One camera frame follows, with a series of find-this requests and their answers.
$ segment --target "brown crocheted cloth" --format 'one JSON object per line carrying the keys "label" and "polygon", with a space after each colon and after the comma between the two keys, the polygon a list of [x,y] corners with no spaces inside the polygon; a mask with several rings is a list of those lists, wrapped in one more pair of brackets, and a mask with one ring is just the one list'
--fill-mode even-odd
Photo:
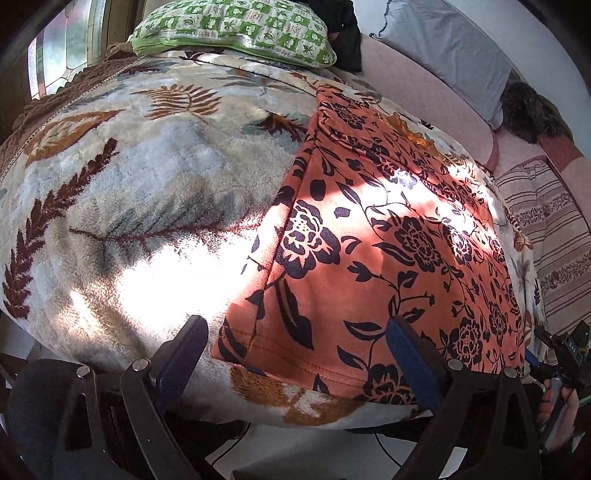
{"label": "brown crocheted cloth", "polygon": [[33,100],[25,106],[12,125],[13,133],[0,146],[0,174],[3,174],[13,156],[27,138],[60,108],[98,85],[109,76],[133,63],[137,56],[127,49],[128,44],[116,44],[108,48],[107,58],[77,73],[71,82],[59,88],[53,95]]}

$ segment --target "striped cushion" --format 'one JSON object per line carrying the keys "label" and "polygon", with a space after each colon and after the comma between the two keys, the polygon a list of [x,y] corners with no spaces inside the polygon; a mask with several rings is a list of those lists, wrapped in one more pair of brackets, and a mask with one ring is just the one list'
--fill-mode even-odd
{"label": "striped cushion", "polygon": [[533,244],[550,331],[591,323],[591,233],[573,196],[541,160],[511,169],[496,184]]}

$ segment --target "hand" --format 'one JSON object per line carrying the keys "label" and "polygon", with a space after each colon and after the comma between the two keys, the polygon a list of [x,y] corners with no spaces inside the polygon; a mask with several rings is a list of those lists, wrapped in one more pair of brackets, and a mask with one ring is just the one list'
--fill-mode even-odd
{"label": "hand", "polygon": [[[540,410],[537,417],[537,421],[540,424],[548,421],[550,414],[552,413],[552,409],[554,408],[554,406],[550,403],[550,398],[552,396],[552,391],[550,390],[550,380],[546,380],[544,382],[544,386],[546,387],[546,392],[542,396],[542,403],[540,404]],[[564,412],[562,422],[558,426],[556,436],[550,445],[550,451],[558,450],[571,439],[574,432],[574,420],[577,416],[577,411],[579,410],[579,396],[577,395],[576,390],[572,388],[562,388],[560,394],[566,401],[566,412]]]}

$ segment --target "pillow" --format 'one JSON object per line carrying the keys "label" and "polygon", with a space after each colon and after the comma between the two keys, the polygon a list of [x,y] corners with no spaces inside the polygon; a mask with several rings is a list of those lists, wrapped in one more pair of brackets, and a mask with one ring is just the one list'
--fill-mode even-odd
{"label": "pillow", "polygon": [[150,13],[129,38],[147,55],[219,46],[270,60],[325,68],[336,62],[326,25],[307,5],[278,0],[179,0]]}
{"label": "pillow", "polygon": [[444,0],[389,0],[377,40],[430,71],[493,129],[512,63],[479,27]]}

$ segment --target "bed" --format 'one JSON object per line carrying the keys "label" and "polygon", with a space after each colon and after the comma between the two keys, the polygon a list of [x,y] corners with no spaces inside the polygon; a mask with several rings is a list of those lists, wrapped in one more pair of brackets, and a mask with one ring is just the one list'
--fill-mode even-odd
{"label": "bed", "polygon": [[462,145],[370,81],[231,51],[81,72],[0,147],[2,310],[108,371],[202,315],[180,408],[217,423],[421,414],[384,345],[392,314],[446,358],[526,374],[524,348],[545,355],[532,250]]}

